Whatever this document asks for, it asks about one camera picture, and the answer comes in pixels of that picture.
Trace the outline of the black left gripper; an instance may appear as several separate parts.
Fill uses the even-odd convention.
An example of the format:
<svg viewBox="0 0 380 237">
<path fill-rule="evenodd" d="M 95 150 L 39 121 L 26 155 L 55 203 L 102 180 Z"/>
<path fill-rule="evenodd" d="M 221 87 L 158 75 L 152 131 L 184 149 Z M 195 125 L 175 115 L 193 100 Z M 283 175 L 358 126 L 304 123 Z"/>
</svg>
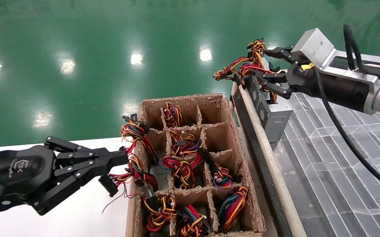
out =
<svg viewBox="0 0 380 237">
<path fill-rule="evenodd" d="M 41 195 L 52 175 L 53 151 L 59 152 L 55 165 L 69 166 L 71 175 Z M 36 145 L 25 150 L 2 150 L 0 212 L 19 205 L 31 205 L 39 215 L 45 215 L 97 176 L 112 198 L 118 188 L 108 174 L 113 167 L 127 162 L 128 154 L 124 147 L 110 152 L 105 147 L 90 149 L 56 137 L 47 137 L 44 147 Z"/>
</svg>

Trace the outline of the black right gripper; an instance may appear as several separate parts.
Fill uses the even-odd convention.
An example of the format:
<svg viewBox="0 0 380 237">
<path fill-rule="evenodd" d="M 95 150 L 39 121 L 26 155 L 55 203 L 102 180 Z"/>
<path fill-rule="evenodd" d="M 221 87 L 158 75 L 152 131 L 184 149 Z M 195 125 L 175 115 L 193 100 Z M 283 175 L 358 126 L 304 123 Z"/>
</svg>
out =
<svg viewBox="0 0 380 237">
<path fill-rule="evenodd" d="M 276 59 L 283 59 L 290 64 L 301 65 L 304 63 L 304 59 L 291 53 L 293 47 L 275 47 L 266 50 L 265 55 Z M 321 98 L 317 77 L 312 68 L 303 71 L 297 66 L 292 65 L 288 69 L 287 79 L 285 72 L 267 73 L 252 69 L 251 74 L 256 78 L 261 89 L 269 93 L 271 100 L 277 100 L 279 96 L 288 100 L 291 97 L 292 90 L 304 93 L 310 97 Z M 329 102 L 358 112 L 364 111 L 366 97 L 369 93 L 369 86 L 367 84 L 323 73 L 319 73 L 318 75 Z M 291 89 L 282 87 L 287 82 Z"/>
</svg>

